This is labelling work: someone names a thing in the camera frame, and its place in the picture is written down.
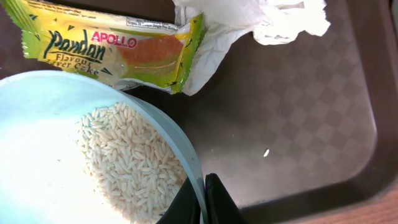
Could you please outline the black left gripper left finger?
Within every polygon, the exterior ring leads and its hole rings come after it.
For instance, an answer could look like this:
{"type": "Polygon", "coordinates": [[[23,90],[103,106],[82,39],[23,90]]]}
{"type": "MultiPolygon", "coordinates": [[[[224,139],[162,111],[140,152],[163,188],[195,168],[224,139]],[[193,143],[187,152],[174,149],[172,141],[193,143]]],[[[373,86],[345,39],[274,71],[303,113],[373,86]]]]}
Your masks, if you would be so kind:
{"type": "Polygon", "coordinates": [[[186,179],[157,224],[199,224],[200,206],[191,182],[186,179]]]}

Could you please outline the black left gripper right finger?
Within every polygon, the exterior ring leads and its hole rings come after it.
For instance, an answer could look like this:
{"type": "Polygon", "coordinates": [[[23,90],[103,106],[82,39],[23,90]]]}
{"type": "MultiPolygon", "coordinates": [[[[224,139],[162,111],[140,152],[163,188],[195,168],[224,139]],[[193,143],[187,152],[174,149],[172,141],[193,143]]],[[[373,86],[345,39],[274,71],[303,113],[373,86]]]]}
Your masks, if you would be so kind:
{"type": "Polygon", "coordinates": [[[215,173],[205,178],[206,209],[211,224],[246,224],[238,207],[215,173]]]}

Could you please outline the pile of white rice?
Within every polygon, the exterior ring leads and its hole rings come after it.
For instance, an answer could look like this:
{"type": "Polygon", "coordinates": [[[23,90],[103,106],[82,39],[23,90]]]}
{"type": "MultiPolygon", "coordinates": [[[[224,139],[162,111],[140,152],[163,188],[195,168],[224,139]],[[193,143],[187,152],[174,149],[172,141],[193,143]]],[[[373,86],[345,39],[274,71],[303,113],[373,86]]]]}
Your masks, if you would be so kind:
{"type": "Polygon", "coordinates": [[[156,223],[187,174],[166,140],[124,102],[80,118],[78,147],[95,190],[131,223],[156,223]]]}

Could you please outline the light blue bowl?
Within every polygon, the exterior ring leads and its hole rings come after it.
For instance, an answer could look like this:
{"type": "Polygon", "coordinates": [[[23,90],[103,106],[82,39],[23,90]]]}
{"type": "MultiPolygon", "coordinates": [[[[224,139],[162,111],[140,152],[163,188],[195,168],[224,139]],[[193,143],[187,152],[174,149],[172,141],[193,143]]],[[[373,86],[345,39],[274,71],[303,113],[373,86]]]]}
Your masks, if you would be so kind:
{"type": "Polygon", "coordinates": [[[124,102],[152,124],[188,175],[207,223],[200,160],[185,133],[163,111],[92,78],[55,70],[1,80],[1,222],[125,223],[94,193],[76,146],[79,120],[124,102]]]}

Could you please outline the green pandan cake wrapper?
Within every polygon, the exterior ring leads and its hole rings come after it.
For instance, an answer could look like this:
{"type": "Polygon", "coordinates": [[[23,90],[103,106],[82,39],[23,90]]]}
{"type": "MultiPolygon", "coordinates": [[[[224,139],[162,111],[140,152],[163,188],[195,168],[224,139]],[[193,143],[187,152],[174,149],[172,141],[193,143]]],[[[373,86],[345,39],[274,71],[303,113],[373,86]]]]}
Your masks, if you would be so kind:
{"type": "Polygon", "coordinates": [[[118,90],[183,90],[201,42],[202,15],[185,25],[89,11],[47,1],[4,0],[22,31],[26,58],[98,80],[118,90]]]}

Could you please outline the white napkin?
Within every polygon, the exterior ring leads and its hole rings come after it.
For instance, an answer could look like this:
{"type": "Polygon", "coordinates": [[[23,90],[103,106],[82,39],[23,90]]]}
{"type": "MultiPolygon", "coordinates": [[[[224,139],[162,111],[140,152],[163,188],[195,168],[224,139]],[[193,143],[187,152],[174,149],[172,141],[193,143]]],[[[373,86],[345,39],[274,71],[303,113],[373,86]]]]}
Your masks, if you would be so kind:
{"type": "Polygon", "coordinates": [[[183,93],[192,96],[215,74],[232,44],[252,33],[261,45],[294,41],[305,31],[322,36],[330,27],[324,0],[174,0],[175,23],[203,15],[205,35],[183,93]]]}

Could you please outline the brown serving tray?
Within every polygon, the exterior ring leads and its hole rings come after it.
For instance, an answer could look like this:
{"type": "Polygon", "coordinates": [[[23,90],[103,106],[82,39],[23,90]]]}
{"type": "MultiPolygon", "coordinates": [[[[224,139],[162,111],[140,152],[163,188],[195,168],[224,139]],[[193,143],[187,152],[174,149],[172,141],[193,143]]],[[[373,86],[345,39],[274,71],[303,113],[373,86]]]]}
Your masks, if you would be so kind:
{"type": "MultiPolygon", "coordinates": [[[[331,27],[284,45],[251,34],[195,95],[140,86],[168,115],[247,223],[295,222],[361,203],[397,182],[397,40],[390,1],[328,1],[331,27]]],[[[61,71],[22,54],[1,2],[1,80],[61,71]]]]}

